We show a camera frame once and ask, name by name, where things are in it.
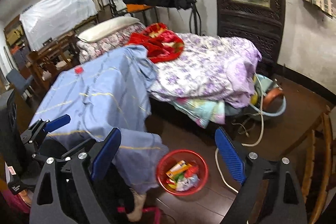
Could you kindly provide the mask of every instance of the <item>label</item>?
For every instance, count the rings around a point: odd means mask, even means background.
[[[15,192],[18,192],[18,191],[20,190],[20,185],[13,186],[12,189],[13,189]]]
[[[11,173],[12,175],[16,175],[13,166],[8,166],[8,169],[9,169],[9,171],[10,171],[10,173]]]

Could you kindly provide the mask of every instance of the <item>pillow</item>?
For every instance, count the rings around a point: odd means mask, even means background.
[[[105,52],[124,46],[128,42],[132,33],[140,33],[144,29],[145,26],[142,23],[135,23],[134,25],[123,28],[94,43],[85,43],[79,40],[77,42],[77,47],[80,50],[79,62],[84,64],[85,62],[103,55]]]
[[[115,17],[85,30],[78,35],[78,38],[87,43],[97,42],[112,33],[139,22],[140,20],[134,17]]]

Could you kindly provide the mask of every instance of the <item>white wall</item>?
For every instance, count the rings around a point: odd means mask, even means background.
[[[286,0],[278,64],[336,93],[336,19],[303,0]]]

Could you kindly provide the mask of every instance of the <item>red blanket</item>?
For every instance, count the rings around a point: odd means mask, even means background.
[[[133,33],[126,45],[143,45],[153,63],[174,60],[184,48],[182,39],[163,23],[154,23],[141,33]]]

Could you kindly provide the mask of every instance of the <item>red plastic basket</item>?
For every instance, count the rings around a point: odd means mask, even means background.
[[[199,183],[196,186],[184,192],[178,192],[170,188],[166,183],[166,180],[168,178],[166,172],[174,165],[176,165],[180,160],[184,160],[186,163],[196,163],[199,168],[198,172]],[[164,190],[166,190],[168,193],[171,193],[172,195],[177,196],[186,196],[197,193],[206,184],[208,180],[208,175],[209,171],[205,160],[199,154],[190,150],[181,149],[171,151],[160,160],[160,162],[156,167],[157,181],[164,188]]]

